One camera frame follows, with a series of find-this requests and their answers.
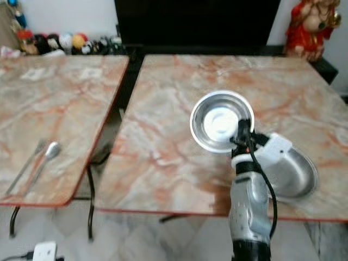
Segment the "shallow steel dish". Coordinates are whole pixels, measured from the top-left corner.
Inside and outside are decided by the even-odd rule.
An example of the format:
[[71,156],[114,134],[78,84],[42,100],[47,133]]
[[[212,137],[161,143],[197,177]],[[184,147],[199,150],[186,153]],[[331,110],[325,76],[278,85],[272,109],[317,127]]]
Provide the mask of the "shallow steel dish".
[[296,150],[286,152],[263,171],[281,202],[305,201],[315,193],[320,182],[315,164]]

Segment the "black small figurine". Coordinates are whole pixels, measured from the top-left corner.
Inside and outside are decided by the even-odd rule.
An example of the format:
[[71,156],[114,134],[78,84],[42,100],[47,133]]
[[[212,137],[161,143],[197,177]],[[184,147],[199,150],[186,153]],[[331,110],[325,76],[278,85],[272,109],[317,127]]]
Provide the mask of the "black small figurine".
[[44,55],[52,51],[52,47],[50,47],[47,37],[44,34],[36,34],[33,35],[35,39],[35,47],[38,50],[39,55]]

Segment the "steel spoon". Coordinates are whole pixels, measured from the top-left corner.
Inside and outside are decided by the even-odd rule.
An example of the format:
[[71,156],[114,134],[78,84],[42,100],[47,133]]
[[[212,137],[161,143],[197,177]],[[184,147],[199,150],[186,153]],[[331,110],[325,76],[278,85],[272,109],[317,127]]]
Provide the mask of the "steel spoon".
[[35,184],[37,183],[42,172],[44,171],[44,169],[47,165],[47,162],[54,159],[60,153],[60,150],[61,150],[61,146],[58,142],[54,141],[54,142],[51,142],[49,144],[49,146],[47,147],[47,150],[45,152],[45,155],[41,161],[41,164],[38,167],[38,170],[37,170],[35,176],[33,176],[32,181],[30,182],[30,186],[24,192],[25,196],[33,189],[33,187],[35,187]]

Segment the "yellow orange small figurine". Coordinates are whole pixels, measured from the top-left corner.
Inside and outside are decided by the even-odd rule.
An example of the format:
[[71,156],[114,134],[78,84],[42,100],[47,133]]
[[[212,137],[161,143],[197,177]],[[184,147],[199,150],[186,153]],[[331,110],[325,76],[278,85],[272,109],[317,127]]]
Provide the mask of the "yellow orange small figurine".
[[82,54],[82,49],[86,46],[86,43],[89,42],[84,33],[76,33],[71,38],[72,42],[72,54]]

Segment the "white power plug adapter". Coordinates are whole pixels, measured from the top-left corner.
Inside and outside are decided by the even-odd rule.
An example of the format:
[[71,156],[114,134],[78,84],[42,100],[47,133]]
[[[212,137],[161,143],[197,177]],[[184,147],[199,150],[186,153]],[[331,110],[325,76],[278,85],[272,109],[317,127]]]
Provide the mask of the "white power plug adapter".
[[57,243],[45,241],[35,245],[32,261],[57,261]]

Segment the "small round steel bowl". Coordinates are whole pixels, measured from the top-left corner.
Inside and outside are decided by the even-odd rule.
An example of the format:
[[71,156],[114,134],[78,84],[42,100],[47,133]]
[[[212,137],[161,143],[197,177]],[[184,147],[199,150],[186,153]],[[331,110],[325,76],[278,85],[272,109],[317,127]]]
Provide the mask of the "small round steel bowl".
[[254,112],[248,100],[231,90],[204,95],[190,114],[189,127],[194,142],[211,153],[229,153],[236,147],[230,139],[237,134],[239,121],[254,130]]

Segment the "pink white packet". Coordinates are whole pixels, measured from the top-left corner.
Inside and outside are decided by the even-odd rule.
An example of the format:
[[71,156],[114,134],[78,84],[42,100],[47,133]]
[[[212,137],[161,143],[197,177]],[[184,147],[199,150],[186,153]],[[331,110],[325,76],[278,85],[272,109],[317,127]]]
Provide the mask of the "pink white packet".
[[7,46],[0,47],[0,57],[2,59],[16,59],[22,57],[24,52],[19,49],[13,49]]

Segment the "large red robed statue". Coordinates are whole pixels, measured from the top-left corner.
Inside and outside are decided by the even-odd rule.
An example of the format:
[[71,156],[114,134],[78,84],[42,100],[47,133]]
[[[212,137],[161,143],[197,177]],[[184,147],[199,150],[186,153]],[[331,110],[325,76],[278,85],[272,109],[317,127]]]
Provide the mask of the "large red robed statue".
[[304,59],[310,63],[321,59],[324,40],[341,25],[338,6],[341,0],[299,0],[291,10],[286,30],[283,54]]

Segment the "steel fork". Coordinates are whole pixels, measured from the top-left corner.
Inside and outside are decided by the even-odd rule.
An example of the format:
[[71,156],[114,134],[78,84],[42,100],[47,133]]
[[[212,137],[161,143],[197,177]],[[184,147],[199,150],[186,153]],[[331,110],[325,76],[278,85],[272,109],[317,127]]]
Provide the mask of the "steel fork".
[[18,172],[17,176],[15,177],[15,179],[13,179],[13,182],[10,184],[10,186],[8,187],[7,191],[5,192],[5,196],[9,196],[10,192],[15,188],[17,182],[19,181],[20,177],[22,177],[22,175],[24,174],[25,170],[27,169],[27,167],[29,166],[30,163],[32,163],[33,159],[38,156],[38,154],[40,154],[40,152],[47,146],[47,139],[41,139],[37,146],[35,147],[34,152],[32,153],[32,155],[30,155],[30,157],[28,157],[27,161],[25,162],[25,164],[23,165],[22,169]]

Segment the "black television screen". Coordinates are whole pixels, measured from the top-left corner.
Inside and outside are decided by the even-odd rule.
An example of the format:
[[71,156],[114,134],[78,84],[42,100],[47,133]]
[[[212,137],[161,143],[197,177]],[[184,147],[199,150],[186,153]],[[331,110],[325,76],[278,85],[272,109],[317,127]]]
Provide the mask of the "black television screen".
[[114,0],[126,45],[251,47],[268,42],[281,0]]

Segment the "marble pattern folding table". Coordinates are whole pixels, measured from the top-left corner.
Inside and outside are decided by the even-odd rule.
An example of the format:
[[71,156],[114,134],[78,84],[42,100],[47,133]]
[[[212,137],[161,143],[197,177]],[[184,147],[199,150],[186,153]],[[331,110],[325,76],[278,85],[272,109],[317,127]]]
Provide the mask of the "marble pattern folding table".
[[[11,237],[16,235],[20,209],[63,207],[74,199],[128,63],[126,55],[2,59],[0,205],[8,206]],[[47,146],[5,196],[41,139],[47,139]],[[47,162],[35,187],[25,196],[54,141],[60,144],[60,153]]]
[[194,142],[195,104],[214,90],[246,97],[261,133],[293,142],[318,170],[309,198],[280,202],[282,220],[348,223],[348,105],[303,59],[147,55],[97,189],[97,209],[227,216],[227,155]]

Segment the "white small figurine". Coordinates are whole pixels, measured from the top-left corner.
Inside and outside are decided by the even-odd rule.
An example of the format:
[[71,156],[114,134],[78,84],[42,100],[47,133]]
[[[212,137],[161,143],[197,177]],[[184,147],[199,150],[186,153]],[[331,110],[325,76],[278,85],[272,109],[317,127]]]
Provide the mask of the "white small figurine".
[[62,33],[59,35],[59,45],[60,48],[68,55],[72,54],[72,34]]

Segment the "blue ornament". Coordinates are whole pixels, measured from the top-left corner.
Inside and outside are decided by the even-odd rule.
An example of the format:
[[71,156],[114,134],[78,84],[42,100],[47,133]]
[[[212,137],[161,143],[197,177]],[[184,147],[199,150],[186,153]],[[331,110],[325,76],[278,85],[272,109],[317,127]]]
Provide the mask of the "blue ornament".
[[8,5],[10,5],[10,10],[13,13],[15,20],[22,28],[27,28],[27,19],[22,11],[22,5],[20,0],[7,0]]

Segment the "red hat small figurine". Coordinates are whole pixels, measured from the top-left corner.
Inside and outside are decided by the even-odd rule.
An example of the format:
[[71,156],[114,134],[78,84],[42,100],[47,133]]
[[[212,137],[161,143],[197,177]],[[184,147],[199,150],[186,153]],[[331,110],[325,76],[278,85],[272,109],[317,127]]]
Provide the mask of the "red hat small figurine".
[[35,37],[31,30],[22,28],[16,32],[20,41],[20,48],[27,55],[37,55],[38,49],[35,47]]

